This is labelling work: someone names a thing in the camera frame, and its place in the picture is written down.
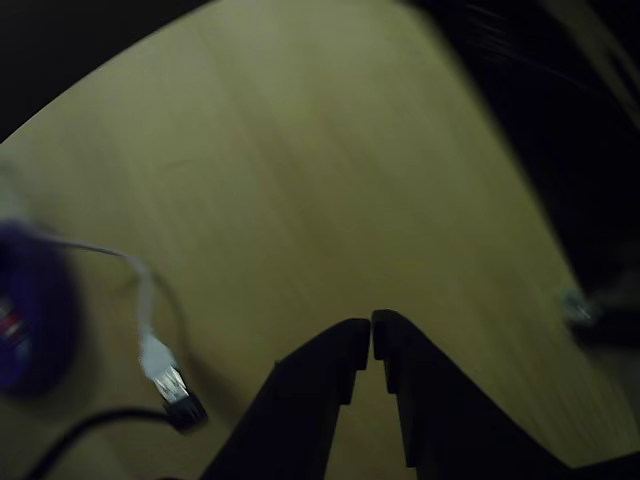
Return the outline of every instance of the wood grain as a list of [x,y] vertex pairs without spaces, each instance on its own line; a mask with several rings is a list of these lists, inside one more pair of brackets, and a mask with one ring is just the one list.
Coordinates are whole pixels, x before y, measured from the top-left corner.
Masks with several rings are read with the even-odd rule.
[[[158,329],[211,415],[190,437],[110,427],[56,478],[86,478],[89,450],[101,473],[119,469],[109,478],[197,478],[276,359],[377,308],[414,320],[569,464],[637,448],[618,384],[562,325],[558,292],[574,279],[510,149],[406,7],[212,4],[92,73],[1,148],[39,221],[150,262],[170,294]],[[49,399],[2,401],[11,473],[83,414],[159,403],[136,366],[131,272],[72,257],[87,338]],[[413,478],[377,362],[341,411],[327,478]]]

